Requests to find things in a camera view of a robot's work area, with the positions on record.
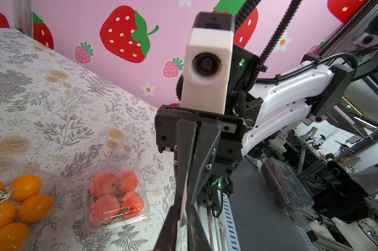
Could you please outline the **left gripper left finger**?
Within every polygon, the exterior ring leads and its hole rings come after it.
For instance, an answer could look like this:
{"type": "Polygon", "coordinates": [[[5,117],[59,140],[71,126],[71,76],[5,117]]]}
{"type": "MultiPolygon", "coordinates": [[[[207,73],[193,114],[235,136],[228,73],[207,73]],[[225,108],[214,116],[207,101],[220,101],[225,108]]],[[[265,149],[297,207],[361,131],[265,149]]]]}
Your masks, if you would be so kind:
{"type": "Polygon", "coordinates": [[[173,205],[168,211],[153,251],[175,251],[178,222],[179,213],[173,205]]]}

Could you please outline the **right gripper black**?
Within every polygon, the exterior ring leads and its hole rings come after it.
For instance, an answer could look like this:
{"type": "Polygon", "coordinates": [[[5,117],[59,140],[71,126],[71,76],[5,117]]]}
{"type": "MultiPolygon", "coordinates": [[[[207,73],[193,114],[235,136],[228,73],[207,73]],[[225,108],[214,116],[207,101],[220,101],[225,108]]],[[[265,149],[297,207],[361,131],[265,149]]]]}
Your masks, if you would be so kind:
{"type": "Polygon", "coordinates": [[[252,124],[249,119],[232,115],[160,107],[155,116],[157,146],[161,153],[175,151],[177,207],[185,207],[187,198],[188,205],[195,204],[211,174],[232,174],[242,160],[242,139],[252,124]]]}

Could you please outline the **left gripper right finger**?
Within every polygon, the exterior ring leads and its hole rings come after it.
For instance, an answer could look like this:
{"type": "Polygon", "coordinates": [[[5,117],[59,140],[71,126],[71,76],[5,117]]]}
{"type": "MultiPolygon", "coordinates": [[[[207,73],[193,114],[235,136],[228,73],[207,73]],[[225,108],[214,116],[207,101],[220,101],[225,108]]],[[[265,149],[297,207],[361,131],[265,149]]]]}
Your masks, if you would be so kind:
{"type": "Polygon", "coordinates": [[[188,251],[211,251],[211,246],[194,205],[185,207],[188,217],[188,251]]]}

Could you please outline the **white sticker sheet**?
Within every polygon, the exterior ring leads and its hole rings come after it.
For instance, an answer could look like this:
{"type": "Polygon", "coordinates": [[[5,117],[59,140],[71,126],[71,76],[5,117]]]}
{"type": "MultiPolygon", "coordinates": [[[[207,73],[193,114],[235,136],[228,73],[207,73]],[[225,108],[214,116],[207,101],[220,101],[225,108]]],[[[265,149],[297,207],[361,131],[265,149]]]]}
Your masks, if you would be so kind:
{"type": "Polygon", "coordinates": [[[182,202],[181,202],[181,210],[179,214],[179,221],[177,224],[177,239],[181,239],[181,232],[182,232],[182,227],[186,225],[187,223],[187,216],[186,216],[186,202],[188,199],[188,175],[186,175],[185,178],[185,183],[184,183],[184,189],[183,189],[183,196],[182,196],[182,202]]]}

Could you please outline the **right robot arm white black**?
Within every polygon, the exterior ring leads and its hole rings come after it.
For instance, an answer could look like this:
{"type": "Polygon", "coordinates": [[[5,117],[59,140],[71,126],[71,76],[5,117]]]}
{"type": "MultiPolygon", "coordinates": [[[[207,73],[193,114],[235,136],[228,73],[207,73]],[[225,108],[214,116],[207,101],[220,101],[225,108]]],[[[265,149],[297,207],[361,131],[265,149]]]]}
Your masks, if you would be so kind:
{"type": "Polygon", "coordinates": [[[260,56],[234,43],[257,5],[245,1],[236,15],[196,15],[176,87],[181,104],[163,105],[155,116],[159,151],[174,153],[175,209],[195,204],[203,189],[230,176],[244,155],[280,129],[324,117],[356,73],[355,56],[342,52],[307,54],[292,71],[259,78],[301,2],[290,2],[260,56]]]}

